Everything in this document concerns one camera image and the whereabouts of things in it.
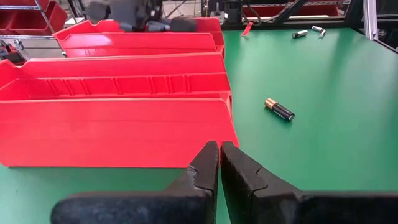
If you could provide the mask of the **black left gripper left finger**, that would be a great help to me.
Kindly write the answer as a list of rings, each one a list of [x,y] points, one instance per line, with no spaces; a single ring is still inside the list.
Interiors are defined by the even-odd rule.
[[[58,201],[51,224],[215,224],[219,148],[207,142],[159,191],[81,192]]]

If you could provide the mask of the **copper black battery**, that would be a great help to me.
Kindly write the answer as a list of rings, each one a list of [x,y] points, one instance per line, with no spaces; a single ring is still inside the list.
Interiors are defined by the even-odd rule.
[[[270,109],[275,114],[288,122],[291,122],[295,118],[295,114],[293,112],[291,112],[272,98],[267,98],[264,104],[266,108]]]

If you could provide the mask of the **green table mat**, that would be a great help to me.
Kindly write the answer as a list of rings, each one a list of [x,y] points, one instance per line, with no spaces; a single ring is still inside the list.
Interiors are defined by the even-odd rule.
[[[240,149],[303,190],[398,190],[398,53],[352,29],[291,35],[224,33]],[[267,98],[295,118],[266,108]],[[0,165],[0,224],[49,224],[71,194],[161,190],[180,173]]]

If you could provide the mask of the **long red plastic bin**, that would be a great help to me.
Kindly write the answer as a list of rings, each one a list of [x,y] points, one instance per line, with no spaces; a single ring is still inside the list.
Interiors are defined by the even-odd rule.
[[[217,52],[0,62],[0,164],[186,167],[237,143]]]
[[[53,35],[68,57],[105,57],[200,52],[225,54],[217,19],[196,17],[195,32],[125,32],[114,20],[84,21]]]

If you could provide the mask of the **black aluminium table frame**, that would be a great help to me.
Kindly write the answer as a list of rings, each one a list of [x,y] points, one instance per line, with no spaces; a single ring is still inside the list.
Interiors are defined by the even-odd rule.
[[[225,22],[223,30],[348,27],[364,31],[363,0],[242,0],[242,21]],[[376,42],[398,53],[398,0],[376,0]]]

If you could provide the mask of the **red black tool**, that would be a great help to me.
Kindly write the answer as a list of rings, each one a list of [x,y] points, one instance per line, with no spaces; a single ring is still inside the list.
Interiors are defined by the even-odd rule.
[[[0,40],[0,60],[9,60],[17,66],[23,65],[27,61],[18,49],[3,40]]]

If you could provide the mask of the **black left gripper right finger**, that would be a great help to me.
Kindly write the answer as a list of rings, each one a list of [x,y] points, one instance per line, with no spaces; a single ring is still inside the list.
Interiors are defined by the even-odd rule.
[[[232,224],[398,224],[398,191],[300,190],[232,142],[221,176]]]

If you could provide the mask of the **silver aluminium post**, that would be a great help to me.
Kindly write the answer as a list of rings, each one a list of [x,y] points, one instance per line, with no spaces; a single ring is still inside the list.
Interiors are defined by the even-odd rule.
[[[378,39],[376,0],[363,0],[363,21],[365,36],[369,40]]]

